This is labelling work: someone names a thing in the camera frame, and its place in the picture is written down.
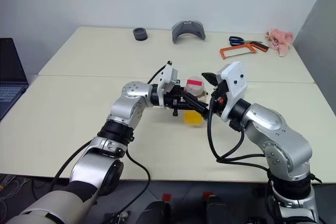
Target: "white table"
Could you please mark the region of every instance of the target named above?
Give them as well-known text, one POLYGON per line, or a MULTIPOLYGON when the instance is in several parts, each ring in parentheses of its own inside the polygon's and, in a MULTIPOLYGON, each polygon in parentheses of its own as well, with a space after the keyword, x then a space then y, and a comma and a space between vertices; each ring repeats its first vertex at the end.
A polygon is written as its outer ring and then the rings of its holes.
MULTIPOLYGON (((103 126, 123 85, 133 79, 39 76, 0 122, 0 173, 54 176, 63 162, 103 126)), ((311 144, 311 171, 326 183, 336 182, 336 118, 312 83, 250 82, 246 100, 280 112, 290 127, 311 144)), ((206 127, 183 123, 182 113, 147 109, 129 145, 131 155, 153 179, 264 182, 261 170, 218 164, 206 138, 206 127)), ((219 152, 233 147, 239 134, 214 118, 213 138, 219 152)), ((245 140, 236 155, 260 153, 245 140)), ((145 173, 123 158, 123 179, 145 179, 145 173)), ((266 165, 263 158, 255 163, 266 165)), ((73 162, 62 177, 68 177, 73 162)))
POLYGON ((257 50, 257 54, 221 58, 219 49, 229 47, 229 36, 265 42, 263 34, 206 33, 205 41, 186 34, 178 38, 177 44, 173 44, 170 30, 147 30, 147 34, 147 40, 136 41, 132 29, 80 27, 39 74, 148 79, 172 60, 179 77, 187 79, 202 72, 217 72, 239 60, 245 65, 249 81, 314 82, 294 47, 286 57, 269 49, 266 53, 257 50))

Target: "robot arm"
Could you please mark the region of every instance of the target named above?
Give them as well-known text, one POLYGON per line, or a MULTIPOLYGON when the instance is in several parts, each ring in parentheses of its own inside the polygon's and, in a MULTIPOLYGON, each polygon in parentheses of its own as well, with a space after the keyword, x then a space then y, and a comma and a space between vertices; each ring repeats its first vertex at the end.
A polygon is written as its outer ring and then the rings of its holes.
MULTIPOLYGON (((203 76, 216 86, 216 114, 225 122, 238 122, 265 154, 280 216, 306 216, 318 222, 309 177, 309 143, 289 128, 279 113, 243 100, 247 83, 241 62, 227 65, 217 75, 203 76)), ((158 85, 126 84, 105 125, 72 169, 69 185, 46 194, 8 223, 79 223, 99 196, 116 188, 123 170, 119 159, 134 140, 133 131, 145 108, 169 107, 174 109, 173 115, 177 115, 177 110, 193 109, 207 118, 207 104, 183 92, 171 64, 159 73, 159 79, 158 85)))

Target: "pink stuffed toy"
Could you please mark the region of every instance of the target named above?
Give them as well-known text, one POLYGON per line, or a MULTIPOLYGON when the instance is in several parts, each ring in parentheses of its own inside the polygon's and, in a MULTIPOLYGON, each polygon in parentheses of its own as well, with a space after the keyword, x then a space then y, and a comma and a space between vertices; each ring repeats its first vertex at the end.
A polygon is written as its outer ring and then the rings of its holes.
POLYGON ((279 50, 279 56, 281 57, 287 54, 288 49, 293 43, 293 33, 290 31, 273 29, 272 31, 266 33, 266 38, 269 40, 269 47, 279 50))

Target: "laptop screen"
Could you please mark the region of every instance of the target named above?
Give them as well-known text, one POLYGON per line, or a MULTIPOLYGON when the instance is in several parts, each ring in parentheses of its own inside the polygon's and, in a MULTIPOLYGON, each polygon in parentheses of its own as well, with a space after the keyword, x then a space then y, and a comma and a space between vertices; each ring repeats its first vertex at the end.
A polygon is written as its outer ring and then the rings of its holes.
POLYGON ((27 82, 11 38, 0 38, 0 82, 27 82))

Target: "laptop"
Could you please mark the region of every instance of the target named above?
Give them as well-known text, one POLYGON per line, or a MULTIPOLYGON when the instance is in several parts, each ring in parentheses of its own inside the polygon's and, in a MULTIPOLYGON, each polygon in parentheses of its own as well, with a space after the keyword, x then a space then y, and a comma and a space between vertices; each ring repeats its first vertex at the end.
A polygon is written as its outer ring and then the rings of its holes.
POLYGON ((28 88, 12 38, 0 38, 0 120, 28 88))

